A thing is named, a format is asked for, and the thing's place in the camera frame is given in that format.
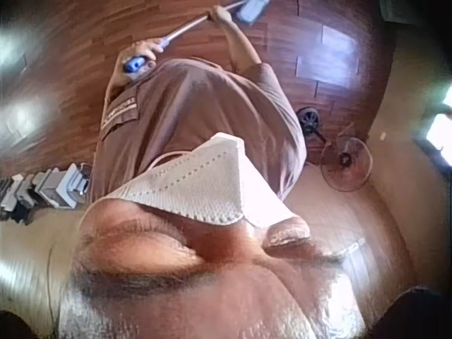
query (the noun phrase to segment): white face mask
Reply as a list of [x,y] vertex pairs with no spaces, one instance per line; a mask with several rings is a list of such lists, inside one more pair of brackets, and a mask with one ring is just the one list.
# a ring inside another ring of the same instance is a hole
[[104,198],[133,201],[219,226],[244,218],[254,227],[269,227],[294,216],[246,157],[243,140],[224,133],[189,154],[158,167],[151,165]]

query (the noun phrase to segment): shirt pocket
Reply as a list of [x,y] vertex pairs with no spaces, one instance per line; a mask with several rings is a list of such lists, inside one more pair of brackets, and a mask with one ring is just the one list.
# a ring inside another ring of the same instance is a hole
[[100,124],[100,140],[103,141],[113,131],[139,119],[135,94],[135,88],[130,88],[113,100]]

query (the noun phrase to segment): hand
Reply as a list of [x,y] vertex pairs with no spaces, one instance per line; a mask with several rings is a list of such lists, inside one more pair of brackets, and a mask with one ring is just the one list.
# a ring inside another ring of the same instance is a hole
[[[128,83],[140,78],[144,73],[153,69],[157,61],[155,53],[163,52],[163,48],[159,45],[160,40],[160,38],[152,38],[137,41],[120,52],[114,66],[109,87],[124,87]],[[140,67],[136,73],[124,73],[123,65],[133,57],[145,57],[147,63]]]
[[209,10],[210,19],[218,26],[229,25],[232,23],[231,13],[222,6],[215,5]]

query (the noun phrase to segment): sleeve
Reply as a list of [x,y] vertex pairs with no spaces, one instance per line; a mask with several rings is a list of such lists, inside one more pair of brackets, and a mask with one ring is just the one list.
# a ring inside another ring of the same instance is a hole
[[276,74],[269,64],[253,65],[239,75],[258,86],[279,109],[289,112],[290,115],[295,117],[292,105],[285,96],[278,78],[276,78]]

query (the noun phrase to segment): standing fan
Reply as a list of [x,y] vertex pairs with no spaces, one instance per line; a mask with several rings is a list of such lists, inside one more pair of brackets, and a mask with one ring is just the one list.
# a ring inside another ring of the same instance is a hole
[[360,139],[343,136],[341,131],[334,141],[328,141],[319,133],[320,117],[313,107],[297,112],[305,137],[315,134],[325,144],[320,156],[320,169],[326,183],[341,192],[361,188],[372,170],[372,155]]

